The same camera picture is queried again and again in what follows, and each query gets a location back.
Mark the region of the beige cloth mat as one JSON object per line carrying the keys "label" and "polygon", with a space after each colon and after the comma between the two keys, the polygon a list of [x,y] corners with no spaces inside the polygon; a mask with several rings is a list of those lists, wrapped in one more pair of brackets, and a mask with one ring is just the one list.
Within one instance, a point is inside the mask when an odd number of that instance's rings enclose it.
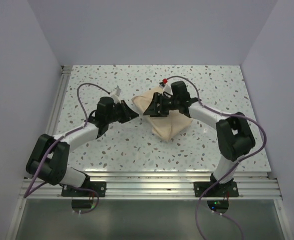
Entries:
{"label": "beige cloth mat", "polygon": [[[144,92],[141,95],[134,96],[132,103],[136,106],[139,113],[142,114],[150,105],[154,93],[162,93],[161,87],[155,87],[151,90]],[[166,117],[150,117],[148,115],[143,116],[144,119],[151,124],[152,133],[157,135],[163,141],[168,142],[179,132],[189,127],[192,123],[192,119],[181,114],[178,110],[169,112]]]}

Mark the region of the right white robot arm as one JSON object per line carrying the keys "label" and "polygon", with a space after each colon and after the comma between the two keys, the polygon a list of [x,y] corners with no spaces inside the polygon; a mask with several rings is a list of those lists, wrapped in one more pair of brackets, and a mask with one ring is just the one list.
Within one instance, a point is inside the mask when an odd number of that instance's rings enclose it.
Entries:
{"label": "right white robot arm", "polygon": [[235,170],[231,168],[255,146],[255,139],[244,114],[237,112],[223,116],[217,110],[210,111],[208,107],[201,106],[197,97],[190,96],[183,81],[168,85],[164,79],[159,86],[162,92],[153,94],[143,115],[160,118],[178,110],[186,117],[215,129],[221,158],[212,173],[209,189],[214,196],[223,195],[227,191],[227,183],[233,180]]}

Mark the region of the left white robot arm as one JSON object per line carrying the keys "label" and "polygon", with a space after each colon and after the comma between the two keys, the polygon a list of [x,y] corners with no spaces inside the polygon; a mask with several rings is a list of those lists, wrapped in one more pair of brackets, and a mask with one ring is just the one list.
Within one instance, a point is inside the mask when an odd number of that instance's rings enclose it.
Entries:
{"label": "left white robot arm", "polygon": [[73,186],[77,195],[86,196],[91,185],[86,181],[85,173],[68,167],[69,153],[104,135],[109,124],[123,124],[138,116],[124,100],[114,102],[109,96],[102,97],[83,125],[54,136],[41,135],[27,162],[26,171],[51,185]]}

